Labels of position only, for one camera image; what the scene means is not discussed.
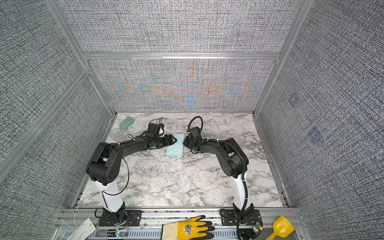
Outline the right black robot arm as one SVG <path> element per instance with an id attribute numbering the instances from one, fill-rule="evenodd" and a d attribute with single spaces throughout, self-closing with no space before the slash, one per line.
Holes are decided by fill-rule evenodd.
<path id="1" fill-rule="evenodd" d="M 202 138 L 202 129 L 189 128 L 183 145 L 193 154 L 213 154 L 219 161 L 224 173 L 232 180 L 234 189 L 234 210 L 238 223 L 244 224 L 247 211 L 252 208 L 249 201 L 246 173 L 249 160 L 233 138 L 226 140 Z"/>

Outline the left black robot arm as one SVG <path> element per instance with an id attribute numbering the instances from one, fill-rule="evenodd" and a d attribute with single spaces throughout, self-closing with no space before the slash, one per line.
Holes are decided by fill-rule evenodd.
<path id="1" fill-rule="evenodd" d="M 95 183 L 104 201 L 103 216 L 122 223 L 126 218 L 125 203 L 118 190 L 117 177 L 125 157 L 152 149 L 162 149 L 177 143 L 172 135 L 164 134 L 164 124 L 149 123 L 148 129 L 138 136 L 119 143 L 101 142 L 97 145 L 86 167 L 86 173 Z"/>

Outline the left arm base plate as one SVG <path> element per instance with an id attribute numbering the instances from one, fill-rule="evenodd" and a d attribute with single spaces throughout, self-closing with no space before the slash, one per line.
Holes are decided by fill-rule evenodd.
<path id="1" fill-rule="evenodd" d="M 100 217 L 99 226 L 101 227 L 138 227 L 140 225 L 142 211 L 140 210 L 120 210 L 116 213 L 103 209 Z"/>

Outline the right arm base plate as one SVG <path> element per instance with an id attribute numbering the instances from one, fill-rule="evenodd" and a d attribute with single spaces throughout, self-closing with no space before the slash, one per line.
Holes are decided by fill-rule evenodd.
<path id="1" fill-rule="evenodd" d="M 221 222 L 223 226 L 236 226 L 240 220 L 240 226 L 250 226 L 255 229 L 263 229 L 263 221 L 259 210 L 247 208 L 240 217 L 238 209 L 220 209 Z"/>

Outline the light blue paper box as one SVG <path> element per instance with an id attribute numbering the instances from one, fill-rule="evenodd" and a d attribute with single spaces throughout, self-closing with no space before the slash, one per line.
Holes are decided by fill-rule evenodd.
<path id="1" fill-rule="evenodd" d="M 173 145 L 167 147 L 167 156 L 169 157 L 181 157 L 184 152 L 184 134 L 172 134 L 177 140 Z"/>

